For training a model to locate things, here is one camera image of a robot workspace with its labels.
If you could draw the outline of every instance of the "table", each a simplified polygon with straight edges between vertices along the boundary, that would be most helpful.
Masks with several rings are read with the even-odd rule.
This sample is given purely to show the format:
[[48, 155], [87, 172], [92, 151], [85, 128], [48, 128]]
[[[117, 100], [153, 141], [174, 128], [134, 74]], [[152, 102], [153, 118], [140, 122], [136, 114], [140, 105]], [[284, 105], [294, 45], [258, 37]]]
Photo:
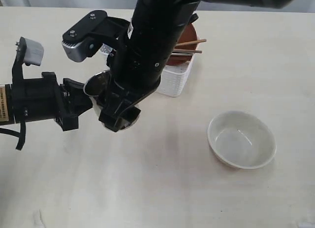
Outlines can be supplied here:
[[[61, 36], [90, 10], [0, 8], [0, 79], [10, 83], [15, 41], [45, 47], [41, 67], [59, 79], [85, 82], [104, 70], [96, 55], [70, 61]], [[131, 10], [108, 10], [130, 19]], [[0, 136], [0, 227], [33, 228], [293, 228], [315, 222], [315, 14], [198, 12], [207, 38], [183, 94], [153, 94], [140, 103], [129, 130], [112, 133], [93, 111], [80, 129], [54, 121], [29, 123], [22, 152]], [[206, 129], [219, 113], [238, 109], [274, 133], [275, 160], [234, 170], [209, 149]]]

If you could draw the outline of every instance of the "label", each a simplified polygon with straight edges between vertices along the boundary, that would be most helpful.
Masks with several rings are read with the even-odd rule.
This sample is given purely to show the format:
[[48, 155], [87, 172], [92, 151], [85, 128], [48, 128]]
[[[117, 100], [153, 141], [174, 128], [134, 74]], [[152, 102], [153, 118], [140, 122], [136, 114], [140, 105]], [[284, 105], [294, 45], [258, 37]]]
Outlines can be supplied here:
[[9, 121], [9, 113], [6, 105], [5, 86], [0, 86], [0, 122], [6, 121]]
[[132, 32], [133, 32], [133, 26], [132, 26], [132, 22], [130, 22], [130, 25], [129, 25], [129, 28], [128, 28], [128, 37], [129, 37], [129, 39], [131, 39]]

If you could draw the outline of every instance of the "wooden chopstick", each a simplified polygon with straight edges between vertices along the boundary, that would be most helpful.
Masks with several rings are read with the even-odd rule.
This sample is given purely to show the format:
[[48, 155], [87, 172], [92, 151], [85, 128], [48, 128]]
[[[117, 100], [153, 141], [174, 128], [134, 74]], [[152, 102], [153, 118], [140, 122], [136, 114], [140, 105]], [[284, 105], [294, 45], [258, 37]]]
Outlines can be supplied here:
[[202, 51], [199, 51], [199, 50], [186, 50], [186, 49], [174, 49], [173, 52], [180, 52], [180, 53], [187, 53], [187, 54], [191, 54], [191, 53], [201, 54], [202, 53]]
[[192, 44], [198, 44], [198, 43], [202, 43], [202, 42], [207, 42], [207, 40], [206, 39], [201, 39], [201, 40], [196, 40], [196, 41], [177, 43], [176, 47], [192, 45]]

